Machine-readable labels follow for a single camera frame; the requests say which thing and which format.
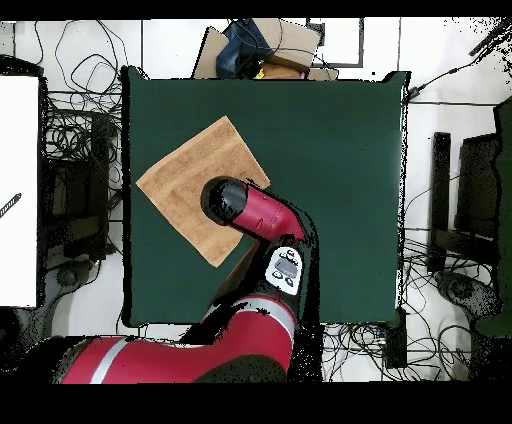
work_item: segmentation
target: cardboard box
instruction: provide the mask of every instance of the cardboard box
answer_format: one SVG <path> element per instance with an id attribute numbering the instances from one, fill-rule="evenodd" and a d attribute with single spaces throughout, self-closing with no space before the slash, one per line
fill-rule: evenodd
<path id="1" fill-rule="evenodd" d="M 283 20 L 280 24 L 278 18 L 253 18 L 253 21 L 270 48 L 280 47 L 275 54 L 266 57 L 265 62 L 287 66 L 299 72 L 306 72 L 309 69 L 320 41 L 318 32 Z"/>
<path id="2" fill-rule="evenodd" d="M 300 72 L 286 66 L 263 63 L 262 79 L 300 79 Z"/>
<path id="3" fill-rule="evenodd" d="M 193 79 L 217 78 L 217 56 L 227 46 L 228 41 L 228 38 L 215 28 L 206 29 L 196 66 L 192 72 Z"/>
<path id="4" fill-rule="evenodd" d="M 312 81 L 334 81 L 338 78 L 337 69 L 311 68 L 307 79 Z"/>

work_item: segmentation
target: black cable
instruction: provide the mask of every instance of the black cable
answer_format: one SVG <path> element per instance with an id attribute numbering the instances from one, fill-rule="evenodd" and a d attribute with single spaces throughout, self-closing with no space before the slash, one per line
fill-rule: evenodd
<path id="1" fill-rule="evenodd" d="M 114 242 L 112 241 L 112 239 L 110 238 L 110 236 L 109 236 L 109 235 L 107 235 L 107 238 L 108 238 L 108 241 L 110 241 L 110 244 L 112 244 L 112 246 L 114 246 L 114 249 L 116 249 L 116 250 L 117 250 L 117 253 L 119 253 L 121 256 L 123 256 L 123 252 L 121 252 L 121 251 L 117 248 L 117 246 L 114 244 Z"/>
<path id="2" fill-rule="evenodd" d="M 420 243 L 420 242 L 417 242 L 415 240 L 410 240 L 410 239 L 405 239 L 407 243 L 411 242 L 413 243 L 414 245 L 417 245 L 417 246 L 420 246 L 424 249 L 427 249 L 427 245 L 423 244 L 423 243 Z M 472 279 L 473 280 L 478 280 L 479 276 L 480 276 L 480 267 L 483 267 L 487 273 L 489 274 L 489 277 L 490 277 L 490 281 L 488 283 L 488 285 L 491 285 L 493 284 L 493 281 L 492 281 L 492 272 L 491 270 L 489 269 L 489 267 L 485 264 L 482 264 L 482 263 L 479 263 L 479 262 L 475 262 L 475 261 L 470 261 L 469 259 L 466 259 L 464 258 L 463 256 L 460 256 L 460 255 L 454 255 L 454 254 L 450 254 L 450 253 L 445 253 L 445 254 L 437 254 L 436 252 L 433 252 L 433 251 L 430 251 L 428 253 L 422 253 L 422 252 L 419 252 L 417 250 L 414 250 L 414 249 L 411 249 L 407 246 L 405 246 L 405 248 L 407 250 L 411 250 L 411 251 L 414 251 L 414 252 L 417 252 L 417 253 L 421 253 L 417 256 L 406 256 L 404 261 L 405 262 L 408 262 L 408 263 L 415 263 L 413 260 L 418 260 L 419 262 L 421 262 L 421 264 L 417 264 L 417 265 L 422 265 L 422 266 L 427 266 L 426 262 L 423 261 L 422 258 L 428 258 L 429 256 L 430 257 L 444 257 L 444 258 L 452 258 L 452 259 L 455 259 L 455 262 L 452 264 L 452 265 L 445 265 L 444 266 L 444 269 L 447 269 L 447 270 L 450 270 L 450 272 L 455 272 L 456 270 L 460 270 L 460 269 L 467 269 L 467 268 L 472 268 L 472 267 L 477 267 L 477 275 L 475 277 L 473 277 Z M 463 261 L 462 264 L 460 265 L 456 265 L 458 261 Z"/>
<path id="3" fill-rule="evenodd" d="M 18 22 L 14 22 L 12 25 L 12 57 L 16 57 L 16 24 Z"/>
<path id="4" fill-rule="evenodd" d="M 409 265 L 409 270 L 413 270 L 413 271 L 417 272 L 417 271 L 413 268 L 412 264 L 410 264 L 410 265 Z M 411 284 L 411 283 L 408 283 L 408 280 L 406 279 L 405 284 L 404 284 L 404 285 L 406 286 L 406 288 L 408 287 L 408 285 L 409 285 L 409 284 Z M 414 284 L 415 284 L 415 286 L 416 286 L 416 289 L 418 290 L 418 293 L 419 293 L 419 294 L 420 294 L 420 296 L 423 298 L 423 306 L 422 306 L 421 310 L 420 310 L 419 312 L 417 312 L 417 313 L 416 313 L 416 314 L 420 314 L 421 312 L 423 312 L 423 311 L 425 310 L 425 308 L 426 308 L 426 306 L 427 306 L 427 299 L 425 298 L 425 296 L 424 296 L 424 295 L 423 295 L 423 293 L 421 292 L 421 290 L 420 290 L 420 288 L 418 287 L 418 285 L 417 285 L 416 283 L 414 283 Z M 405 302 L 407 303 L 407 302 L 408 302 L 408 300 L 409 300 L 409 296 L 408 296 L 407 291 L 406 291 L 406 296 L 407 296 L 407 299 L 405 300 Z"/>
<path id="5" fill-rule="evenodd" d="M 121 308 L 121 311 L 119 312 L 119 316 L 117 317 L 116 321 L 116 335 L 119 336 L 119 321 L 121 320 L 121 315 L 123 313 L 123 308 Z"/>
<path id="6" fill-rule="evenodd" d="M 57 60 L 57 64 L 59 65 L 59 68 L 61 70 L 61 73 L 62 73 L 62 77 L 64 78 L 64 83 L 66 84 L 66 86 L 70 89 L 70 90 L 74 90 L 76 91 L 73 87 L 71 87 L 69 84 L 68 84 L 68 81 L 66 79 L 66 75 L 64 73 L 64 69 L 62 67 L 62 64 L 60 63 L 59 61 L 59 57 L 57 55 L 57 51 L 59 49 L 59 46 L 62 42 L 62 39 L 64 38 L 64 34 L 66 33 L 66 29 L 68 28 L 68 26 L 74 22 L 77 22 L 76 20 L 72 20 L 72 21 L 69 21 L 66 23 L 66 25 L 64 26 L 64 29 L 62 31 L 62 34 L 59 38 L 59 41 L 57 42 L 57 45 L 55 47 L 55 59 Z M 116 52 L 115 52 L 115 48 L 114 48 L 114 43 L 112 42 L 112 38 L 110 37 L 109 35 L 109 31 L 110 30 L 107 30 L 107 28 L 105 27 L 105 25 L 101 22 L 101 21 L 96 21 L 98 23 L 98 25 L 100 25 L 100 27 L 102 28 L 103 32 L 105 33 L 105 35 L 107 36 L 107 39 L 111 45 L 111 48 L 112 48 L 112 53 L 114 55 L 114 60 L 115 60 L 115 66 L 112 65 L 112 63 L 107 59 L 105 58 L 103 55 L 101 54 L 98 54 L 98 53 L 95 53 L 95 54 L 92 54 L 92 55 L 89 55 L 87 56 L 85 59 L 83 59 L 74 69 L 73 71 L 71 72 L 71 81 L 79 88 L 81 88 L 82 90 L 88 92 L 88 93 L 93 93 L 93 94 L 105 94 L 107 91 L 109 91 L 113 86 L 114 84 L 116 83 L 116 79 L 118 78 L 118 60 L 117 60 L 117 55 L 116 55 Z M 115 69 L 115 72 L 114 72 L 114 78 L 112 79 L 112 81 L 110 82 L 109 86 L 103 91 L 103 92 L 95 92 L 95 91 L 92 91 L 92 90 L 87 90 L 85 87 L 81 86 L 80 84 L 78 84 L 74 79 L 73 79 L 73 75 L 75 74 L 75 72 L 78 70 L 78 68 L 80 66 L 82 66 L 85 62 L 87 62 L 89 59 L 92 59 L 93 57 L 100 57 L 101 59 L 105 60 L 105 62 L 107 62 L 108 64 L 110 64 L 112 66 L 113 69 Z"/>
<path id="7" fill-rule="evenodd" d="M 105 25 L 104 22 L 98 21 L 98 23 L 121 42 L 121 44 L 123 46 L 123 52 L 124 52 L 124 58 L 126 60 L 126 65 L 128 66 L 129 65 L 128 55 L 126 54 L 126 46 L 124 44 L 123 39 L 121 37 L 119 37 L 114 31 L 112 31 L 109 27 L 107 27 L 107 25 Z"/>
<path id="8" fill-rule="evenodd" d="M 469 333 L 470 335 L 473 334 L 473 331 L 467 329 L 466 327 L 463 327 L 462 325 L 457 325 L 457 324 L 453 324 L 453 325 L 449 325 L 448 327 L 445 327 L 443 328 L 440 332 L 439 332 L 439 336 L 438 336 L 438 350 L 439 350 L 439 360 L 441 362 L 441 366 L 443 367 L 443 370 L 444 372 L 448 375 L 448 377 L 450 378 L 450 380 L 457 380 L 455 377 L 453 377 L 449 372 L 448 370 L 446 369 L 446 365 L 444 363 L 444 357 L 442 355 L 442 350 L 441 350 L 441 338 L 443 337 L 443 334 L 448 331 L 448 330 L 451 330 L 452 328 L 458 328 L 458 329 L 461 329 L 461 330 L 464 330 L 466 331 L 467 333 Z"/>
<path id="9" fill-rule="evenodd" d="M 485 171 L 486 169 L 488 169 L 491 165 L 485 165 L 483 166 L 482 168 L 480 168 L 477 173 L 481 173 L 483 171 Z M 428 193 L 429 191 L 431 191 L 434 187 L 437 187 L 439 186 L 440 184 L 446 184 L 446 183 L 449 183 L 450 181 L 453 181 L 461 176 L 464 176 L 464 175 L 467 175 L 467 174 L 472 174 L 474 175 L 474 171 L 468 171 L 468 172 L 464 172 L 464 173 L 461 173 L 461 174 L 457 174 L 455 175 L 454 177 L 451 177 L 447 180 L 444 180 L 444 181 L 439 181 L 437 184 L 433 185 L 432 187 L 428 188 L 427 190 L 425 191 L 422 191 L 420 194 L 414 196 L 411 201 L 408 203 L 407 207 L 405 208 L 405 212 L 404 212 L 404 216 L 407 215 L 407 211 L 409 209 L 409 206 L 411 206 L 411 203 L 414 202 L 418 197 L 420 196 L 423 196 L 425 193 Z"/>
<path id="10" fill-rule="evenodd" d="M 103 261 L 100 261 L 100 264 L 98 265 L 98 271 L 96 272 L 96 277 L 94 277 L 94 280 L 89 281 L 88 283 L 85 283 L 84 286 L 87 285 L 87 284 L 94 283 L 98 279 L 98 276 L 100 275 L 100 270 L 101 270 L 101 264 L 102 263 L 103 263 Z"/>
<path id="11" fill-rule="evenodd" d="M 43 51 L 43 46 L 41 44 L 41 39 L 39 38 L 39 32 L 37 31 L 37 23 L 38 22 L 39 21 L 34 22 L 34 31 L 36 32 L 37 42 L 39 43 L 39 49 L 41 50 L 41 59 L 39 59 L 39 62 L 36 63 L 36 65 L 39 66 L 43 62 L 44 51 Z"/>
<path id="12" fill-rule="evenodd" d="M 464 264 L 463 264 L 463 265 L 458 265 L 458 266 L 457 266 L 457 264 L 456 264 L 456 263 L 454 263 L 454 264 L 452 265 L 452 268 L 457 268 L 457 269 L 458 269 L 458 268 L 459 268 L 459 267 L 461 267 L 461 266 L 464 266 Z M 443 331 L 441 331 L 441 333 L 439 334 L 439 336 L 438 336 L 438 338 L 437 338 L 437 344 L 436 344 L 436 343 L 435 343 L 435 338 L 433 338 L 433 337 L 432 337 L 432 334 L 431 334 L 431 332 L 430 332 L 430 327 L 428 326 L 428 323 L 426 322 L 426 320 L 425 320 L 422 316 L 421 316 L 421 318 L 422 318 L 422 320 L 425 322 L 425 324 L 427 325 L 427 329 L 428 329 L 428 331 L 429 331 L 429 337 L 424 337 L 424 338 L 421 338 L 421 339 L 413 340 L 411 343 L 408 343 L 408 347 L 409 347 L 409 346 L 411 346 L 411 345 L 412 345 L 412 344 L 414 344 L 414 343 L 419 343 L 420 345 L 422 345 L 422 346 L 424 346 L 424 347 L 426 348 L 426 346 L 425 346 L 425 345 L 423 345 L 423 344 L 422 344 L 422 343 L 420 343 L 420 342 L 421 342 L 421 340 L 430 340 L 430 341 L 432 341 L 432 343 L 434 344 L 434 349 L 433 349 L 433 350 L 431 350 L 431 355 L 430 355 L 429 357 L 422 358 L 422 359 L 419 359 L 419 360 L 415 360 L 415 361 L 410 362 L 410 363 L 408 364 L 408 369 L 410 369 L 411 371 L 413 371 L 413 369 L 412 369 L 412 368 L 410 368 L 411 366 L 423 366 L 423 367 L 437 368 L 437 369 L 438 369 L 438 372 L 437 372 L 437 375 L 436 375 L 436 377 L 435 377 L 435 380 L 437 380 L 437 378 L 439 377 L 439 373 L 440 373 L 440 371 L 441 371 L 441 368 L 440 368 L 440 367 L 437 367 L 437 366 L 435 366 L 435 365 L 420 364 L 420 362 L 423 362 L 423 361 L 426 361 L 426 360 L 430 360 L 430 359 L 434 358 L 434 357 L 437 355 L 437 356 L 439 357 L 439 360 L 440 360 L 440 362 L 441 362 L 442 366 L 443 366 L 443 370 L 444 370 L 444 371 L 445 371 L 445 372 L 446 372 L 446 373 L 451 377 L 451 374 L 448 372 L 448 369 L 447 369 L 447 366 L 446 366 L 446 363 L 445 363 L 446 358 L 445 358 L 445 356 L 444 356 L 444 355 L 445 355 L 446 353 L 450 353 L 450 355 L 452 356 L 452 362 L 450 362 L 450 364 L 453 364 L 453 363 L 454 363 L 453 358 L 457 358 L 460 362 L 464 363 L 464 364 L 467 366 L 467 365 L 468 365 L 468 364 L 467 364 L 467 361 L 466 361 L 466 360 L 465 360 L 465 358 L 463 357 L 463 355 L 462 355 L 462 351 L 461 351 L 460 349 L 456 349 L 456 354 L 454 354 L 453 352 L 449 351 L 449 350 L 448 350 L 448 348 L 447 348 L 447 346 L 446 346 L 446 345 L 444 345 L 444 343 L 442 343 L 442 341 L 441 341 L 442 334 L 443 334 L 446 330 L 448 330 L 448 329 L 450 329 L 450 328 L 455 328 L 455 327 L 457 327 L 457 328 L 463 328 L 463 329 L 465 329 L 465 328 L 464 328 L 464 327 L 462 327 L 462 326 L 449 326 L 449 327 L 445 328 L 445 329 L 444 329 Z"/>
<path id="13" fill-rule="evenodd" d="M 437 288 L 437 286 L 436 286 L 436 285 L 434 285 L 434 284 L 432 284 L 432 283 L 430 282 L 430 280 L 431 280 L 432 278 L 434 278 L 434 275 L 433 275 L 433 274 L 432 274 L 432 275 L 429 277 L 429 279 L 427 280 L 427 279 L 425 278 L 425 276 L 424 276 L 424 275 L 421 275 L 418 271 L 416 271 L 416 269 L 415 269 L 412 265 L 411 265 L 411 268 L 412 268 L 412 270 L 413 270 L 416 274 L 418 274 L 418 275 L 419 275 L 419 278 L 421 278 L 421 279 L 425 280 L 425 285 L 430 284 L 432 287 Z"/>
<path id="14" fill-rule="evenodd" d="M 334 364 L 333 368 L 331 369 L 331 373 L 330 373 L 330 376 L 328 378 L 328 381 L 332 381 L 334 375 L 338 371 L 341 372 L 341 368 L 343 367 L 345 362 L 351 357 L 351 356 L 349 356 L 350 353 L 352 353 L 353 355 L 370 356 L 371 360 L 374 362 L 374 364 L 376 365 L 377 369 L 381 373 L 386 374 L 386 376 L 388 378 L 392 379 L 392 380 L 396 380 L 395 377 L 393 377 L 391 375 L 388 375 L 388 373 L 384 372 L 384 370 L 381 367 L 379 367 L 379 365 L 375 361 L 375 358 L 381 358 L 382 357 L 382 353 L 380 352 L 381 351 L 381 347 L 379 346 L 379 349 L 374 351 L 373 349 L 371 349 L 372 343 L 366 343 L 364 340 L 361 340 L 361 341 L 357 341 L 356 340 L 356 336 L 357 335 L 360 335 L 361 337 L 363 337 L 365 332 L 372 333 L 372 335 L 375 336 L 374 330 L 371 327 L 368 327 L 366 325 L 359 325 L 359 324 L 351 325 L 351 324 L 349 324 L 349 325 L 344 325 L 344 326 L 342 326 L 340 328 L 340 331 L 338 333 L 338 337 L 340 339 L 340 346 L 343 347 L 343 350 L 346 351 L 346 354 L 345 354 L 344 358 L 342 358 L 339 363 L 337 363 L 336 360 L 335 360 L 335 364 Z M 349 336 L 349 339 L 352 339 L 352 341 L 356 345 L 358 345 L 360 347 L 360 349 L 359 349 L 359 351 L 357 353 L 354 353 L 353 349 L 350 348 L 350 346 L 348 346 L 348 347 L 345 346 L 344 339 L 347 338 L 347 336 Z M 340 352 L 340 350 L 341 349 L 336 349 L 334 358 L 337 357 L 337 355 Z M 332 359 L 333 358 L 330 358 L 329 361 L 323 361 L 323 363 L 325 364 L 327 362 L 330 362 Z"/>
<path id="15" fill-rule="evenodd" d="M 405 231 L 432 231 L 431 228 L 404 228 Z"/>
<path id="16" fill-rule="evenodd" d="M 477 106 L 477 107 L 495 107 L 498 103 L 471 103 L 471 102 L 415 102 L 410 101 L 410 105 L 436 105 L 436 106 Z"/>
<path id="17" fill-rule="evenodd" d="M 277 18 L 277 20 L 279 21 L 279 27 L 280 27 L 280 35 L 279 35 L 279 44 L 277 45 L 276 49 L 270 53 L 270 55 L 272 54 L 275 54 L 277 52 L 277 50 L 279 49 L 279 47 L 281 47 L 281 43 L 283 41 L 283 23 L 281 22 L 281 18 Z M 258 52 L 258 49 L 259 48 L 262 48 L 261 46 L 258 45 L 258 40 L 256 39 L 256 37 L 254 36 L 254 34 L 248 29 L 246 28 L 244 25 L 242 25 L 239 21 L 234 21 L 233 19 L 228 19 L 228 22 L 231 22 L 231 23 L 234 23 L 236 25 L 238 25 L 240 28 L 242 28 L 247 34 L 249 34 L 249 36 L 251 37 L 251 39 L 254 41 L 254 50 L 253 52 L 251 53 L 251 55 L 244 61 L 244 63 L 240 66 L 240 72 L 242 72 L 244 69 L 245 69 L 245 66 L 247 64 L 250 64 L 251 63 L 251 60 L 252 58 L 254 57 L 254 55 Z M 240 40 L 242 41 L 244 44 L 247 44 L 244 40 L 242 40 L 239 35 L 236 33 L 236 31 L 233 31 L 233 33 L 235 34 L 235 36 Z"/>
<path id="18" fill-rule="evenodd" d="M 433 82 L 445 77 L 446 75 L 455 74 L 465 68 L 473 66 L 477 62 L 480 62 L 484 57 L 486 57 L 489 53 L 491 53 L 494 50 L 494 48 L 497 46 L 497 44 L 499 44 L 499 43 L 493 43 L 493 44 L 487 45 L 485 48 L 483 48 L 480 51 L 480 53 L 478 53 L 478 55 L 471 62 L 467 63 L 466 65 L 452 68 L 449 71 L 446 71 L 445 73 L 438 75 L 437 77 L 431 79 L 430 81 L 426 82 L 425 84 L 420 85 L 419 87 L 412 87 L 409 92 L 408 101 L 419 96 L 420 92 L 422 90 L 424 90 L 427 86 L 432 84 Z"/>
<path id="19" fill-rule="evenodd" d="M 425 326 L 427 327 L 427 332 L 428 332 L 428 340 L 431 340 L 432 341 L 432 344 L 435 346 L 435 341 L 434 341 L 434 337 L 432 336 L 432 330 L 430 329 L 430 324 L 428 323 L 428 321 L 423 317 L 423 315 L 421 315 L 420 313 L 418 313 L 418 311 L 416 310 L 416 308 L 414 306 L 412 306 L 411 304 L 409 303 L 406 303 L 414 312 L 416 312 L 416 314 L 421 318 L 421 320 L 423 321 L 423 323 L 425 324 Z"/>

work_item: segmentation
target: white floor tile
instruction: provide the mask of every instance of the white floor tile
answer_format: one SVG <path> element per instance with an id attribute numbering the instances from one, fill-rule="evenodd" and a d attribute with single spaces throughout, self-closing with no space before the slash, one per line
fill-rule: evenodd
<path id="1" fill-rule="evenodd" d="M 490 31 L 489 26 L 474 22 L 475 18 L 402 18 L 400 70 L 411 71 L 410 87 L 473 60 L 469 52 Z M 504 72 L 504 66 L 503 54 L 491 53 L 475 66 L 432 83 L 417 100 L 502 102 L 512 94 L 512 75 L 510 70 Z"/>
<path id="2" fill-rule="evenodd" d="M 323 360 L 326 362 L 324 382 L 365 382 L 381 379 L 379 368 L 363 352 L 358 354 L 340 349 L 336 355 L 332 352 L 324 354 Z M 381 359 L 376 359 L 376 362 L 381 367 Z"/>
<path id="3" fill-rule="evenodd" d="M 190 325 L 149 324 L 143 336 L 148 339 L 177 342 L 189 328 Z"/>
<path id="4" fill-rule="evenodd" d="M 13 52 L 13 24 L 0 22 L 0 54 L 12 55 Z"/>
<path id="5" fill-rule="evenodd" d="M 225 19 L 144 21 L 144 71 L 152 79 L 190 78 L 206 29 L 222 32 L 227 25 Z"/>
<path id="6" fill-rule="evenodd" d="M 140 66 L 141 40 L 140 21 L 102 21 L 111 31 L 118 35 L 126 47 L 128 63 Z M 55 48 L 62 36 L 66 22 L 40 21 L 37 31 L 43 47 L 44 76 L 48 79 L 48 90 L 69 90 L 66 82 L 73 89 L 80 88 L 71 81 L 74 68 L 90 55 L 76 71 L 73 79 L 82 87 L 86 87 L 95 66 L 104 61 L 103 55 L 115 66 L 112 45 L 96 21 L 77 21 L 69 23 L 57 50 L 57 58 L 64 70 L 65 79 L 55 56 Z M 123 45 L 119 39 L 109 33 L 114 44 L 118 66 L 127 64 Z M 37 41 L 33 21 L 20 21 L 16 24 L 16 56 L 37 63 L 41 58 L 41 49 Z M 99 65 L 89 81 L 88 88 L 95 91 L 105 90 L 112 81 L 114 73 L 105 65 Z"/>

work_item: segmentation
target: power cord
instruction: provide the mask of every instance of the power cord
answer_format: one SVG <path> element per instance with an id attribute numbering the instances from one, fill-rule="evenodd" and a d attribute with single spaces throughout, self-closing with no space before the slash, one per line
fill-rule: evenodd
<path id="1" fill-rule="evenodd" d="M 36 63 L 36 65 L 39 66 L 43 62 L 44 51 L 43 51 L 43 46 L 41 44 L 41 39 L 39 38 L 39 32 L 37 31 L 37 23 L 38 22 L 39 21 L 34 22 L 34 31 L 36 32 L 37 42 L 39 43 L 39 49 L 41 50 L 41 59 L 39 59 L 39 62 Z"/>
<path id="2" fill-rule="evenodd" d="M 441 362 L 441 366 L 443 367 L 443 370 L 444 372 L 448 375 L 448 377 L 450 378 L 450 380 L 456 380 L 456 378 L 454 376 L 452 376 L 448 370 L 446 369 L 446 364 L 445 364 L 445 358 L 443 356 L 443 352 L 442 352 L 442 349 L 441 349 L 441 337 L 443 336 L 443 334 L 448 331 L 448 330 L 451 330 L 452 328 L 458 328 L 459 330 L 464 330 L 466 331 L 467 333 L 469 334 L 473 334 L 473 332 L 469 329 L 467 329 L 466 327 L 463 327 L 462 325 L 457 325 L 457 324 L 454 324 L 454 325 L 449 325 L 448 327 L 446 328 L 443 328 L 443 330 L 441 330 L 441 332 L 439 333 L 439 337 L 438 337 L 438 340 L 437 340 L 437 343 L 438 343 L 438 351 L 439 351 L 439 360 Z M 468 366 L 469 364 L 467 363 L 467 361 L 464 359 L 464 360 L 461 360 L 460 358 L 457 358 L 459 359 L 460 362 L 462 362 L 464 365 Z"/>
<path id="3" fill-rule="evenodd" d="M 506 21 L 506 22 L 507 22 L 508 28 L 506 30 L 502 28 L 501 29 L 502 34 L 500 34 L 500 35 L 505 34 L 506 31 L 510 31 L 510 22 L 509 21 Z M 441 74 L 441 75 L 435 77 L 434 79 L 430 80 L 429 82 L 426 82 L 425 84 L 420 85 L 419 87 L 412 87 L 409 90 L 408 101 L 418 97 L 420 95 L 420 92 L 423 91 L 427 86 L 429 86 L 433 82 L 443 78 L 444 76 L 455 74 L 465 68 L 468 68 L 468 67 L 473 66 L 474 64 L 480 62 L 489 53 L 491 53 L 498 46 L 498 44 L 501 43 L 501 41 L 503 41 L 503 40 L 499 40 L 499 37 L 497 37 L 497 39 L 494 40 L 493 42 L 489 42 L 488 44 L 486 44 L 485 47 L 483 47 L 482 50 L 480 50 L 480 53 L 478 53 L 478 55 L 471 62 L 467 63 L 466 65 L 450 69 L 449 71 L 445 72 L 444 74 Z"/>
<path id="4" fill-rule="evenodd" d="M 490 166 L 491 166 L 491 165 L 485 165 L 485 166 L 483 166 L 482 168 L 480 168 L 480 169 L 477 171 L 477 173 L 481 173 L 481 172 L 483 172 L 483 171 L 485 171 L 485 170 L 489 169 L 489 168 L 490 168 Z M 423 196 L 424 194 L 428 193 L 429 191 L 433 190 L 435 187 L 438 187 L 438 186 L 439 186 L 439 185 L 441 185 L 441 184 L 446 184 L 447 182 L 451 182 L 451 181 L 453 181 L 453 180 L 456 180 L 457 178 L 460 178 L 460 177 L 462 177 L 462 176 L 468 175 L 468 174 L 470 174 L 470 173 L 471 173 L 471 174 L 474 174 L 474 171 L 463 172 L 463 173 L 461 173 L 461 174 L 457 174 L 457 175 L 455 175 L 454 177 L 450 177 L 450 178 L 448 178 L 448 179 L 446 179 L 446 180 L 444 180 L 444 181 L 439 181 L 439 182 L 438 182 L 437 184 L 435 184 L 434 186 L 432 186 L 432 187 L 430 187 L 430 188 L 428 188 L 428 189 L 426 189 L 426 190 L 422 191 L 420 194 L 418 194 L 418 195 L 414 196 L 414 197 L 409 201 L 409 203 L 407 204 L 407 207 L 405 208 L 404 215 L 406 215 L 406 214 L 407 214 L 407 211 L 409 210 L 409 207 L 411 206 L 411 203 L 412 203 L 412 202 L 414 202 L 418 197 Z"/>

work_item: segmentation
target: white panel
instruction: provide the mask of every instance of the white panel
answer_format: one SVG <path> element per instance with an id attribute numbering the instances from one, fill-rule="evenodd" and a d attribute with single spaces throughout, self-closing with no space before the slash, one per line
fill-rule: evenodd
<path id="1" fill-rule="evenodd" d="M 359 18 L 311 18 L 311 23 L 325 23 L 325 45 L 317 48 L 317 56 L 327 63 L 359 62 Z"/>
<path id="2" fill-rule="evenodd" d="M 382 81 L 397 70 L 399 18 L 364 18 L 363 68 L 340 69 L 338 79 Z"/>
<path id="3" fill-rule="evenodd" d="M 471 62 L 469 52 L 490 31 L 491 18 L 402 18 L 400 70 L 411 71 L 411 87 Z M 491 53 L 482 62 L 446 75 L 417 97 L 421 101 L 500 103 L 512 94 L 510 53 Z"/>
<path id="4" fill-rule="evenodd" d="M 144 71 L 152 79 L 190 78 L 206 28 L 222 32 L 226 19 L 144 21 Z"/>
<path id="5" fill-rule="evenodd" d="M 39 80 L 0 76 L 0 306 L 36 306 Z"/>

